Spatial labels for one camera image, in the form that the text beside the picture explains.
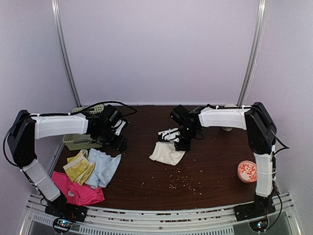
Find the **vertical metal post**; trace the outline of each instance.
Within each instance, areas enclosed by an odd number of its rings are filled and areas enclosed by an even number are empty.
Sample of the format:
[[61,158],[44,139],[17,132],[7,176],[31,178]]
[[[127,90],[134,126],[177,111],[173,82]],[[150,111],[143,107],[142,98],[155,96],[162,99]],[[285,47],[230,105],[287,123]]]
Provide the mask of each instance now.
[[77,89],[76,89],[76,86],[74,83],[73,74],[72,74],[72,70],[70,68],[69,59],[68,59],[68,55],[67,55],[67,49],[65,46],[65,40],[64,40],[63,29],[62,29],[62,24],[61,24],[60,9],[59,9],[59,1],[58,0],[51,0],[51,3],[52,3],[53,17],[54,17],[55,25],[56,25],[56,28],[58,31],[58,36],[59,36],[62,59],[63,59],[65,71],[67,74],[69,86],[70,86],[70,89],[71,89],[72,94],[74,96],[77,107],[81,107],[82,105],[81,105],[81,102],[79,100],[78,92],[77,92]]
[[264,29],[266,2],[267,0],[259,0],[259,9],[258,9],[258,15],[256,19],[256,24],[255,24],[254,38],[253,38],[248,66],[246,69],[244,83],[241,88],[240,96],[239,96],[238,103],[237,103],[238,106],[241,106],[245,103],[246,97],[250,89],[251,81],[253,78],[254,69],[256,66],[255,60],[256,60],[256,56],[260,48],[262,33]]

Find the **white cloth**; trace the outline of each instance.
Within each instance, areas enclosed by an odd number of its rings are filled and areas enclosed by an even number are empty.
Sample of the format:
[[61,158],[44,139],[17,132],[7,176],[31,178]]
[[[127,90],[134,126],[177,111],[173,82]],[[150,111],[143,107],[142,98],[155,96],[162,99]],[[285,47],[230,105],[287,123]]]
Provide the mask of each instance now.
[[177,165],[184,154],[185,151],[175,150],[174,142],[156,142],[153,154],[149,158],[160,163]]
[[105,188],[117,170],[121,155],[112,158],[110,155],[92,148],[89,151],[88,161],[96,164],[85,184],[92,188]]

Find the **robotic arm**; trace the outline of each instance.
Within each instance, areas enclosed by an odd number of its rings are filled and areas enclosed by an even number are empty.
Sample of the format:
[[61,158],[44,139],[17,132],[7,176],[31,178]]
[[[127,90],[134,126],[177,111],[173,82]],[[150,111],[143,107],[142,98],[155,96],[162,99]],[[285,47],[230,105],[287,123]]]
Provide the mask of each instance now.
[[48,200],[45,212],[83,222],[87,208],[67,204],[35,154],[35,140],[65,134],[90,134],[94,140],[122,152],[127,148],[127,139],[120,135],[127,122],[115,107],[107,105],[103,112],[68,114],[30,114],[21,110],[8,136],[8,145],[13,160],[29,179],[30,183]]
[[188,111],[179,105],[170,117],[179,128],[158,133],[159,141],[174,141],[177,151],[190,151],[191,140],[201,135],[203,127],[220,126],[247,130],[248,144],[257,165],[257,186],[253,204],[236,206],[237,220],[251,219],[275,212],[272,205],[275,179],[275,142],[277,128],[264,105],[256,102],[251,106],[228,108],[200,106]]

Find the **folded cloth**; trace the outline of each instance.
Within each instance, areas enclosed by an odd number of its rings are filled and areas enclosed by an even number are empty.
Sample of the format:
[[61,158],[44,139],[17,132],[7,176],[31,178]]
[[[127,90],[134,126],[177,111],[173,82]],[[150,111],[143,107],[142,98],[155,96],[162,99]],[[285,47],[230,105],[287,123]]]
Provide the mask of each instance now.
[[92,189],[87,185],[72,183],[64,173],[53,172],[52,181],[67,198],[67,202],[78,206],[86,206],[104,201],[102,189]]
[[185,151],[175,150],[174,142],[156,142],[156,147],[149,158],[160,163],[177,165],[184,154]]
[[83,183],[91,175],[95,166],[95,163],[88,162],[86,159],[87,154],[88,151],[86,149],[82,149],[75,157],[68,158],[68,164],[63,167],[70,180],[78,183],[79,185],[83,185]]
[[85,184],[92,188],[105,188],[117,170],[121,155],[112,158],[110,155],[92,148],[89,151],[88,160],[90,163],[95,163],[96,166]]

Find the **floral patterned lid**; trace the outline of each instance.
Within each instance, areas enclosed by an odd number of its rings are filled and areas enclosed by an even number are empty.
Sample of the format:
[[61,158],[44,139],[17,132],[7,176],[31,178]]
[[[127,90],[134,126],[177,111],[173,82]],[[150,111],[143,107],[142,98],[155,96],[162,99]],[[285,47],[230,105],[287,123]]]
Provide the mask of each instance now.
[[251,161],[243,161],[238,165],[238,177],[245,183],[253,183],[257,180],[256,164]]

